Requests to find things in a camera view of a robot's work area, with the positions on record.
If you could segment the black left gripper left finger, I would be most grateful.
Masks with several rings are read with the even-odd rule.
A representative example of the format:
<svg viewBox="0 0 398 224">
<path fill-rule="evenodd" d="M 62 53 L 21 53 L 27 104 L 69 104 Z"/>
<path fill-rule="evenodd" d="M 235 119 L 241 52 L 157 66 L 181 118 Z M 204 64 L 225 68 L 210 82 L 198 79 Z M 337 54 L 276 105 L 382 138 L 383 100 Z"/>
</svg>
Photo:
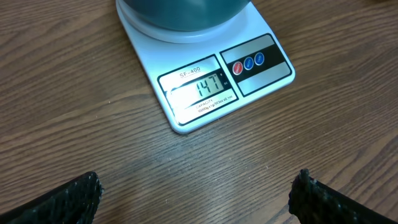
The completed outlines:
<svg viewBox="0 0 398 224">
<path fill-rule="evenodd" d="M 1 215 L 1 223 L 92 224 L 103 187 L 91 171 Z"/>
</svg>

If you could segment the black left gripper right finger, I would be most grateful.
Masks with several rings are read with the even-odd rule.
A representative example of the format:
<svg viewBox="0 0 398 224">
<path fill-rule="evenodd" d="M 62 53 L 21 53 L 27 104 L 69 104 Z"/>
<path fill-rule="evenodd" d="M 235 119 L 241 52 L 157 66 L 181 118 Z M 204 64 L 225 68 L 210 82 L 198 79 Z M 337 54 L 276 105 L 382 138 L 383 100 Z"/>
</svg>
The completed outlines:
<svg viewBox="0 0 398 224">
<path fill-rule="evenodd" d="M 303 224 L 397 224 L 300 170 L 289 192 L 289 213 Z"/>
</svg>

